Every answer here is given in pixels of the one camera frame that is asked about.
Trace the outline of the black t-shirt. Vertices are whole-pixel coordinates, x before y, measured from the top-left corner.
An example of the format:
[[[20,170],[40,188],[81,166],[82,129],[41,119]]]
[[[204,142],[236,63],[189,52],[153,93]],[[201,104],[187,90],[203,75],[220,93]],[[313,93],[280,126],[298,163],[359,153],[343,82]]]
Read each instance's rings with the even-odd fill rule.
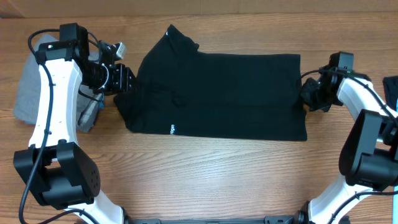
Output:
[[[170,26],[136,84],[114,97],[128,130],[213,138],[304,141],[297,54],[207,54]]]

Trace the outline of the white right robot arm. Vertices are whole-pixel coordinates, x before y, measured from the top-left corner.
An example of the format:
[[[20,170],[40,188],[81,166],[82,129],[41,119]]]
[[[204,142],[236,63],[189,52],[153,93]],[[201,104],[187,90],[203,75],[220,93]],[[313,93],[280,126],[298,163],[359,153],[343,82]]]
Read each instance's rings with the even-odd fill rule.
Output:
[[[345,216],[372,195],[395,195],[397,185],[397,112],[375,92],[371,79],[353,69],[354,55],[337,52],[308,78],[300,96],[310,111],[346,106],[354,125],[340,152],[338,178],[307,202],[291,223],[347,223]]]

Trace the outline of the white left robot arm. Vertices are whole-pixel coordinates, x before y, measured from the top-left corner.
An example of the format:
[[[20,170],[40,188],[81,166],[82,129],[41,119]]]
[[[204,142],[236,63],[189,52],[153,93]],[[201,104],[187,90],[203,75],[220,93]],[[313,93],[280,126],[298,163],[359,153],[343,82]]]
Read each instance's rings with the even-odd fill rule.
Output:
[[[135,87],[135,76],[121,62],[126,47],[96,40],[76,23],[63,24],[57,32],[57,41],[32,49],[40,73],[37,121],[28,148],[13,158],[25,183],[23,197],[32,195],[39,205],[58,210],[60,217],[73,213],[87,223],[128,223],[125,209],[102,191],[98,167],[76,136],[82,85],[103,95]]]

